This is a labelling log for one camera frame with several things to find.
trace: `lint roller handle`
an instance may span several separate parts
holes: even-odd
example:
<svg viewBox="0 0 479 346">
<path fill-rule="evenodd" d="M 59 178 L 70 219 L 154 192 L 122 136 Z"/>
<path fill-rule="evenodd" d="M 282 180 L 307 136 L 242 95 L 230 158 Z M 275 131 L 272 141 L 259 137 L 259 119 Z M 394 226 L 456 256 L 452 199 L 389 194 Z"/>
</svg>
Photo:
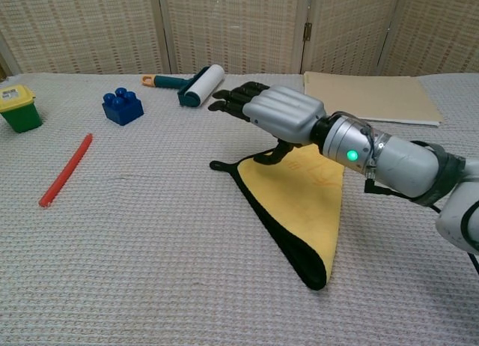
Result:
<svg viewBox="0 0 479 346">
<path fill-rule="evenodd" d="M 141 83 L 145 86 L 156 86 L 157 88 L 181 89 L 189 83 L 189 80 L 163 75 L 143 75 Z"/>
</svg>

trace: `green led light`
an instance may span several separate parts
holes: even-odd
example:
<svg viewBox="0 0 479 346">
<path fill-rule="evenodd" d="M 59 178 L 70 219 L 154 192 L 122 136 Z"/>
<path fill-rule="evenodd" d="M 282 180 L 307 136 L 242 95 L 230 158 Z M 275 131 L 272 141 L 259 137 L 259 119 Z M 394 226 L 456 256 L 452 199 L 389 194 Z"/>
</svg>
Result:
<svg viewBox="0 0 479 346">
<path fill-rule="evenodd" d="M 358 152 L 356 150 L 349 150 L 346 154 L 346 157 L 349 161 L 356 161 L 359 157 Z"/>
</svg>

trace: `yellow lid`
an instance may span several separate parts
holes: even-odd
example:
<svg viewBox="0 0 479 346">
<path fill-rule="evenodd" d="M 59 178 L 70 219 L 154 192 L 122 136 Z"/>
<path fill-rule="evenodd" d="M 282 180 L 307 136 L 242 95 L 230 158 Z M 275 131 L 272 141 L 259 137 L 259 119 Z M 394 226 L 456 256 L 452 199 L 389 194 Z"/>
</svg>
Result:
<svg viewBox="0 0 479 346">
<path fill-rule="evenodd" d="M 0 112 L 9 112 L 33 103 L 35 94 L 24 85 L 0 89 Z"/>
</svg>

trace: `beige folder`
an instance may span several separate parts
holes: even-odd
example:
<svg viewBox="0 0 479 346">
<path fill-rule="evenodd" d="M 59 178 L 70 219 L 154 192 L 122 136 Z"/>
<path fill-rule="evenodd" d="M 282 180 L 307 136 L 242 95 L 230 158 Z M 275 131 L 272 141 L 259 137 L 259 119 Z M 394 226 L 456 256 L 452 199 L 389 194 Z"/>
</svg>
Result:
<svg viewBox="0 0 479 346">
<path fill-rule="evenodd" d="M 308 71 L 305 93 L 367 120 L 439 126 L 444 120 L 421 83 L 409 76 L 348 76 Z"/>
</svg>

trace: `yellow cloth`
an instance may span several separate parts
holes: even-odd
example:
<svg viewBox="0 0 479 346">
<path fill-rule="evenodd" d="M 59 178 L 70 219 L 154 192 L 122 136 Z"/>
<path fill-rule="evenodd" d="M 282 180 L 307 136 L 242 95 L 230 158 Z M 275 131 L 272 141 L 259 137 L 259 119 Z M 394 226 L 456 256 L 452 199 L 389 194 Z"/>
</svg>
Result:
<svg viewBox="0 0 479 346">
<path fill-rule="evenodd" d="M 326 269 L 325 285 L 338 240 L 344 167 L 310 145 L 295 148 L 276 165 L 248 158 L 237 169 L 266 212 L 319 255 Z"/>
</svg>

